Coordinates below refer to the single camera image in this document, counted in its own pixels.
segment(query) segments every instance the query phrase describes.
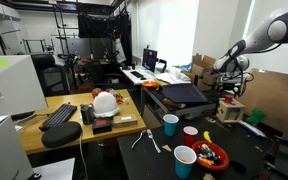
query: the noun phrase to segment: blue plastic cup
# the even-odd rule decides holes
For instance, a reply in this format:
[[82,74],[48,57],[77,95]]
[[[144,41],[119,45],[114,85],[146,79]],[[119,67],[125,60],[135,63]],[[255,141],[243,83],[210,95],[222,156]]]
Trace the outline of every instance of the blue plastic cup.
[[178,117],[173,114],[165,114],[164,120],[164,131],[167,136],[174,136],[176,131],[176,125],[178,122]]
[[187,146],[177,146],[174,150],[175,172],[182,179],[188,178],[193,163],[196,161],[196,154],[193,149]]

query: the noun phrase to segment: red object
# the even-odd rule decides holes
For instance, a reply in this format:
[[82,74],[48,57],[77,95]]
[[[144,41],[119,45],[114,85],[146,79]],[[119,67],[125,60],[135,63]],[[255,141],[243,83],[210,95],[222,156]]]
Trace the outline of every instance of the red object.
[[224,102],[226,102],[228,104],[231,104],[232,101],[233,101],[233,96],[231,96],[231,95],[226,95],[225,96]]
[[142,86],[145,86],[147,88],[154,88],[157,86],[157,83],[155,81],[144,81],[142,82]]
[[106,120],[97,120],[96,121],[96,126],[103,126],[106,125]]
[[[209,165],[205,162],[203,162],[202,160],[200,160],[198,158],[198,147],[201,147],[202,144],[206,144],[208,145],[209,148],[212,149],[212,151],[217,154],[218,156],[220,156],[220,160],[221,160],[221,164],[220,165]],[[229,165],[229,158],[226,154],[226,152],[218,145],[214,144],[214,143],[211,143],[211,142],[208,142],[208,141],[197,141],[195,142],[193,145],[192,145],[192,149],[195,151],[195,153],[197,154],[197,158],[196,158],[196,161],[201,164],[202,166],[208,168],[208,169],[211,169],[211,170],[224,170],[228,167]]]
[[197,129],[194,127],[185,127],[184,128],[184,144],[185,146],[191,147],[197,138]]

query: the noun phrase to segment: box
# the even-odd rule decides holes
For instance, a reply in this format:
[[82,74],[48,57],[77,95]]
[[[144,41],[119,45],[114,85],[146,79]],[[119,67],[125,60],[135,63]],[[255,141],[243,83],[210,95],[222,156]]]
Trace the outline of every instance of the box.
[[10,116],[0,116],[0,179],[29,179],[33,168]]
[[245,106],[233,99],[231,103],[224,102],[224,98],[220,98],[216,116],[222,123],[238,123],[244,114]]
[[124,116],[114,116],[112,126],[114,128],[122,128],[128,126],[137,125],[137,119],[135,114],[124,115]]
[[97,118],[92,124],[93,134],[112,131],[111,118]]
[[206,55],[193,56],[191,71],[182,73],[188,76],[200,91],[211,90],[215,78],[222,75],[211,74],[215,61],[216,59]]

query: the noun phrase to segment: white helmet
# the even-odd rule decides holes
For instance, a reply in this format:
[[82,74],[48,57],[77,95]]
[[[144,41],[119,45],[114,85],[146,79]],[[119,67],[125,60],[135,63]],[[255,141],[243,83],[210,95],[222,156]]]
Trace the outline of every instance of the white helmet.
[[100,92],[94,99],[95,117],[111,117],[120,111],[115,97],[108,92]]

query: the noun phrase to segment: red bowl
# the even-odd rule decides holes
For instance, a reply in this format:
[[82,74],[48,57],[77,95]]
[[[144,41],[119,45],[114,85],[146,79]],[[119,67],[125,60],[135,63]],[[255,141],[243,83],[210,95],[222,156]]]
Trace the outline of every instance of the red bowl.
[[[215,165],[209,165],[209,164],[203,162],[202,160],[200,160],[200,159],[198,158],[198,147],[199,147],[199,146],[202,146],[202,144],[208,145],[208,147],[211,148],[212,151],[213,151],[215,154],[217,154],[218,156],[220,156],[220,160],[221,160],[222,164],[216,165],[216,166],[215,166]],[[193,149],[193,150],[195,151],[195,153],[196,153],[196,156],[197,156],[196,161],[197,161],[198,163],[200,163],[202,166],[204,166],[204,167],[206,167],[206,168],[208,168],[208,169],[211,169],[211,170],[224,170],[224,169],[226,169],[226,168],[228,167],[228,165],[229,165],[229,161],[230,161],[230,160],[229,160],[226,152],[225,152],[221,147],[219,147],[218,145],[216,145],[216,144],[214,144],[214,143],[211,143],[211,142],[208,142],[208,141],[197,141],[197,142],[195,142],[195,143],[192,145],[192,149]]]

